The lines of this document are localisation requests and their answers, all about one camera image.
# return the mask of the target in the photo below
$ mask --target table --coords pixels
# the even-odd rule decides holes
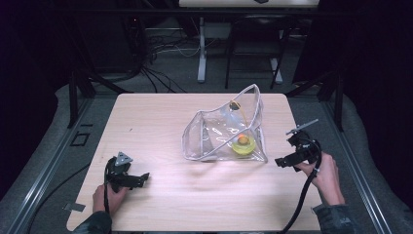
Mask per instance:
[[[280,230],[291,218],[306,180],[274,160],[293,152],[285,133],[295,127],[287,99],[262,95],[267,164],[255,161],[197,162],[184,159],[181,137],[199,109],[213,109],[235,94],[124,94],[118,96],[67,228],[92,213],[93,194],[107,161],[119,151],[133,158],[129,174],[150,173],[129,191],[113,220],[117,231]],[[311,207],[320,197],[311,186],[292,230],[319,230]]]
[[[302,8],[315,9],[319,0],[269,0],[259,4],[253,0],[179,0],[182,8]],[[277,61],[272,59],[273,69],[277,67]],[[207,52],[205,50],[205,23],[204,18],[200,20],[200,64],[198,66],[198,82],[204,83],[207,69]],[[282,83],[280,73],[277,74],[276,82]]]

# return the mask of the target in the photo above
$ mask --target gray carpet floor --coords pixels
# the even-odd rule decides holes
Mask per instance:
[[[226,60],[223,56],[224,44],[218,41],[214,41],[207,50],[206,81],[203,84],[197,81],[199,54],[188,57],[188,55],[194,54],[195,51],[185,51],[186,56],[181,54],[184,51],[158,53],[157,59],[152,64],[146,64],[146,66],[166,74],[168,78],[162,76],[158,78],[166,84],[168,84],[169,79],[173,80],[187,93],[236,94],[249,84],[255,83],[259,86],[262,93],[285,94],[295,88],[291,80],[302,46],[303,41],[290,40],[281,69],[284,82],[273,90],[269,89],[270,79],[234,79],[230,81],[230,88],[225,90]],[[118,77],[112,75],[105,76],[105,78],[113,80]],[[165,88],[158,78],[152,77],[157,91],[159,93],[169,92],[169,89]],[[115,84],[136,93],[155,92],[153,84],[142,73],[132,79],[123,80]],[[178,93],[182,93],[176,84],[172,84],[170,88]],[[65,86],[56,92],[59,103],[54,122],[19,178],[0,203],[0,233],[8,233],[9,231],[10,233],[15,233],[16,229],[10,229],[11,227],[19,227],[19,230],[26,230],[29,219],[33,217],[33,212],[28,213],[26,216],[20,215],[21,211],[24,210],[22,205],[25,204],[25,201],[33,196],[37,196],[38,199],[34,205],[38,205],[39,200],[40,202],[43,201],[59,184],[92,160],[116,100],[116,95],[104,86],[94,83],[94,87],[97,90],[97,95],[94,99],[84,99],[79,94],[79,100],[84,109],[79,122],[72,130],[66,129],[69,123],[68,87]],[[313,87],[299,97],[289,98],[291,110],[297,124],[303,124],[316,118],[319,119],[319,122],[309,127],[307,131],[321,143],[324,151],[334,155],[340,168],[343,193],[351,207],[352,214],[363,230],[362,233],[411,233],[413,230],[412,213],[395,197],[386,181],[374,167],[367,147],[368,139],[366,138],[364,127],[352,102],[345,97],[343,108],[343,127],[345,131],[344,133],[337,133],[335,126],[331,124],[332,105],[330,102],[319,102],[316,99],[315,94],[318,89],[318,87]],[[84,146],[70,146],[76,133],[89,135]],[[389,225],[388,227],[381,229],[372,220],[374,214],[368,209],[368,204],[366,204],[362,196],[363,188],[358,187],[357,183],[355,183],[352,165],[349,164],[348,150],[344,146],[343,138],[350,146],[351,153],[356,156],[359,170],[365,177],[371,193],[374,195],[374,202],[380,208],[381,214],[379,215],[384,217]],[[57,154],[61,155],[58,161],[55,160]],[[45,189],[40,191],[40,193],[32,193],[33,184],[37,182],[39,174],[51,163],[56,164],[56,169],[49,172],[51,179],[44,181]],[[48,198],[33,219],[30,233],[68,233],[65,226],[69,212],[63,210],[62,207],[66,203],[75,202],[86,171],[83,170],[76,174]]]

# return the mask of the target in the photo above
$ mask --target transparent pouch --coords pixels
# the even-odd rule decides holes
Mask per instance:
[[[261,130],[263,103],[256,85],[213,110],[199,110],[182,136],[188,160],[250,160],[267,163]]]

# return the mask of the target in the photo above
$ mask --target sleeve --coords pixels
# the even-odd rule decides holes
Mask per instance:
[[[95,212],[73,230],[75,234],[106,234],[112,226],[112,218],[106,212]]]
[[[313,208],[319,219],[319,227],[323,234],[360,233],[347,205],[325,206]]]

